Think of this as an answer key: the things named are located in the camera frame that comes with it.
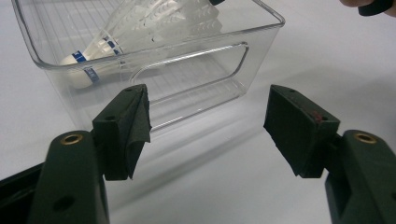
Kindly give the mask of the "white feather shuttlecock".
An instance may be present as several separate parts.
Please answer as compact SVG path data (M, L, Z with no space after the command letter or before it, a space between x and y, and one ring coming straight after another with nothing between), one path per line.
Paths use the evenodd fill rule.
M73 65L71 84L82 89L127 64L153 59L148 50L163 42L164 20L177 10L176 0L123 0L87 48L61 60Z
M222 28L218 15L209 0L160 0L134 30L152 43L213 35Z

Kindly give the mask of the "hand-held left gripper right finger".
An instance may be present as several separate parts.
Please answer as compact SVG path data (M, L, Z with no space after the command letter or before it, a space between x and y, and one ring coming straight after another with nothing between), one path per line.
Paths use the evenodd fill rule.
M340 120L294 89L270 87L263 128L302 178L328 172L332 224L396 224L396 154L359 130L339 135Z

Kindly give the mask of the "white board sheet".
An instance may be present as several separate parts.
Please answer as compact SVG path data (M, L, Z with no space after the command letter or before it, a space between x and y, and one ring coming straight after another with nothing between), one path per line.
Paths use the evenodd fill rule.
M296 177L262 127L273 84L396 148L396 18L264 1L286 22L247 94L159 131L134 178L106 186L113 224L331 224L323 180Z

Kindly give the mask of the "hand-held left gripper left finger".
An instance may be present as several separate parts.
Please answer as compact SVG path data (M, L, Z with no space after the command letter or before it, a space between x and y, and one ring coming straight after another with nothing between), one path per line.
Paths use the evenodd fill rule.
M57 136L38 179L28 224L109 224L106 181L131 178L150 141L144 84L122 90L92 130Z

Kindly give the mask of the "clear plastic container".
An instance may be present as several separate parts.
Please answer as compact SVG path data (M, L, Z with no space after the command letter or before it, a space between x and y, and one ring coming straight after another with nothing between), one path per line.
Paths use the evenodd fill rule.
M123 89L148 88L151 125L159 130L244 95L284 18L262 0L217 5L222 28L213 35L161 42L149 62L123 65L91 86L75 88L61 60L88 47L123 0L11 0L34 63L58 92L71 120L92 120Z

